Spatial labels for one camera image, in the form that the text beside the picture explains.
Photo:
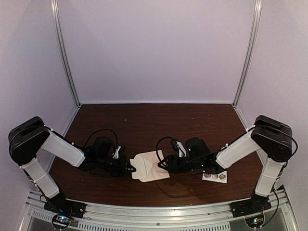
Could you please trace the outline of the beige paper envelope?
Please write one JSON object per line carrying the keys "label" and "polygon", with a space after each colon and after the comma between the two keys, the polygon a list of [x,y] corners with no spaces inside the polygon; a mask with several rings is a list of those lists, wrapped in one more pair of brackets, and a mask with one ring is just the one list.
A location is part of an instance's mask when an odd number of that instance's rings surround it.
{"label": "beige paper envelope", "polygon": [[147,177],[143,180],[140,180],[141,182],[150,182],[150,181],[155,181],[155,180],[163,180],[167,179],[170,177],[169,172],[158,167],[158,158],[156,156],[156,151],[151,151],[151,152],[146,152],[146,153],[140,153],[137,154],[144,159],[152,162],[153,167],[148,173]]}

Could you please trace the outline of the white paper sheet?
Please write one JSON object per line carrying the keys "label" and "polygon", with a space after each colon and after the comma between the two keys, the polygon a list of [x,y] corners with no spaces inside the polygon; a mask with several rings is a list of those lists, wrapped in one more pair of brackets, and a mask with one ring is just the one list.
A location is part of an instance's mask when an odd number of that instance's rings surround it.
{"label": "white paper sheet", "polygon": [[133,159],[130,159],[130,164],[136,168],[136,171],[132,172],[132,178],[134,180],[145,179],[153,167],[152,162],[139,155],[135,156]]}

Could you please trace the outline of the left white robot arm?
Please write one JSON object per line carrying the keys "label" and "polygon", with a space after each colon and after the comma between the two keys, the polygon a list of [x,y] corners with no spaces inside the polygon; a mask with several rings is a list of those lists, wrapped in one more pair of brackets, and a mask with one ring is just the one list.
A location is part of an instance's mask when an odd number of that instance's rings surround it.
{"label": "left white robot arm", "polygon": [[81,171],[103,169],[112,177],[136,172],[118,140],[96,137],[93,144],[78,146],[45,125],[39,116],[13,128],[8,134],[9,155],[27,174],[59,214],[69,210],[69,202],[56,181],[40,162],[38,154],[48,153]]}

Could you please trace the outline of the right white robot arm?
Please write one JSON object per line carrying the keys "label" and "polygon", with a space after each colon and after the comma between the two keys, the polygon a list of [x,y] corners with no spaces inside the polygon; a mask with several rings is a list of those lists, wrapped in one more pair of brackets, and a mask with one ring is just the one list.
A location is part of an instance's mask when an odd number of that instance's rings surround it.
{"label": "right white robot arm", "polygon": [[169,140],[178,154],[158,157],[157,164],[169,173],[201,169],[206,174],[220,174],[250,154],[260,154],[263,169],[246,205],[253,213],[268,201],[273,186],[298,150],[291,127],[265,115],[259,115],[242,135],[213,152],[198,137],[185,144],[173,137]]}

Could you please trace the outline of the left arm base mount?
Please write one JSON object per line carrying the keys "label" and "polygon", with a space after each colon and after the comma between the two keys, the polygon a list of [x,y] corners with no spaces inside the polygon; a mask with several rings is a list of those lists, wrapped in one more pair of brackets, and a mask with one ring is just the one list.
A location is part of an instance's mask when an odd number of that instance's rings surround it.
{"label": "left arm base mount", "polygon": [[44,209],[68,217],[83,218],[86,204],[70,200],[59,202],[48,200],[44,205]]}

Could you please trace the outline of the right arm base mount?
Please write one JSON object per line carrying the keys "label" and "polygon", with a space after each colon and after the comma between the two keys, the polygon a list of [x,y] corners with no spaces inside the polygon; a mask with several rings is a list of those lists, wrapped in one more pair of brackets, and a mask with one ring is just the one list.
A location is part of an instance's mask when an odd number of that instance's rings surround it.
{"label": "right arm base mount", "polygon": [[230,204],[231,212],[234,218],[248,216],[255,213],[260,213],[264,210],[271,209],[271,203],[265,201],[247,199]]}

